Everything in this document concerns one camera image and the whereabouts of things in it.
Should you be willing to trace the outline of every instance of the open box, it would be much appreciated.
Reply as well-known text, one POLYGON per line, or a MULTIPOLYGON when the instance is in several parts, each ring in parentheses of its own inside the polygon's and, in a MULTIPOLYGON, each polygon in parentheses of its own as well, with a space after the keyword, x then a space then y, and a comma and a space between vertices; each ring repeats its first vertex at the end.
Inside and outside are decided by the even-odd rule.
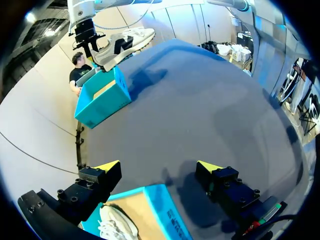
MULTIPOLYGON (((111 195, 107 205, 116 205, 138 228, 140 240, 192 240, 178 210, 164 184, 139 187, 123 193, 111 195)), ((83 229, 100 236, 100 203, 83 229)))
POLYGON ((82 86, 74 117, 93 129, 130 102, 125 77, 116 66, 109 72, 99 71, 82 86))

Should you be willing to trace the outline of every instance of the man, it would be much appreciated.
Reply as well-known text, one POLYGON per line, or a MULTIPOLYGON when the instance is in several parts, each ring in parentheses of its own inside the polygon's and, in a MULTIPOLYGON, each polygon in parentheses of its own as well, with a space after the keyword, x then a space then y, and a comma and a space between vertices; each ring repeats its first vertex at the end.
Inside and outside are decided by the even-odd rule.
POLYGON ((86 60, 82 52, 77 52, 72 57, 72 63, 74 64, 74 69, 70 72, 69 85, 71 90, 79 97, 81 87, 76 85, 76 81, 88 73, 92 67, 86 64, 86 60))

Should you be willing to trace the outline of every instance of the gray table surface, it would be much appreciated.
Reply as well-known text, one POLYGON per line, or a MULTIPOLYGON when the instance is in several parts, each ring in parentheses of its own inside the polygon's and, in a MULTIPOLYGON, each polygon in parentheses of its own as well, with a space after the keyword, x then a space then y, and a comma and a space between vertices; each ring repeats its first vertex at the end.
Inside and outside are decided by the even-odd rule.
POLYGON ((87 132, 91 166, 121 161, 115 193, 165 183, 194 239, 234 225, 194 178, 197 160, 232 166, 262 200, 284 200, 302 176, 290 121, 257 82, 213 53, 173 39, 119 65, 132 103, 87 132))

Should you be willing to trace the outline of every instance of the laptop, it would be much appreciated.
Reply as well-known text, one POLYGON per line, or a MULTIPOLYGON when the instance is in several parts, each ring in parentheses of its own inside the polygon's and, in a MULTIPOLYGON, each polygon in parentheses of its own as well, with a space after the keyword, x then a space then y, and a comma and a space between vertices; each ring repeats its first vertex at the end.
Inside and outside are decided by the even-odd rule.
POLYGON ((96 70, 94 68, 92 68, 85 75, 83 75, 81 78, 79 78, 78 81, 75 82, 76 86, 82 87, 86 83, 86 81, 88 81, 95 74, 96 74, 96 70))

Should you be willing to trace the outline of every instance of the shoelace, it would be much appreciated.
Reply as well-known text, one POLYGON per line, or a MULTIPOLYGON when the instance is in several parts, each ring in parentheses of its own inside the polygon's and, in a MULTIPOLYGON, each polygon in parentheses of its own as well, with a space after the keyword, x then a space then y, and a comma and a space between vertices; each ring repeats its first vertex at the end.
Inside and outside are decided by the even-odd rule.
POLYGON ((130 35, 130 34, 137 34, 141 37, 144 37, 145 36, 144 30, 145 30, 145 28, 143 26, 140 26, 140 27, 126 29, 122 32, 122 34, 125 36, 130 35))
POLYGON ((99 221, 98 229, 100 230, 100 237, 109 240, 132 240, 127 233, 122 232, 114 220, 99 221))

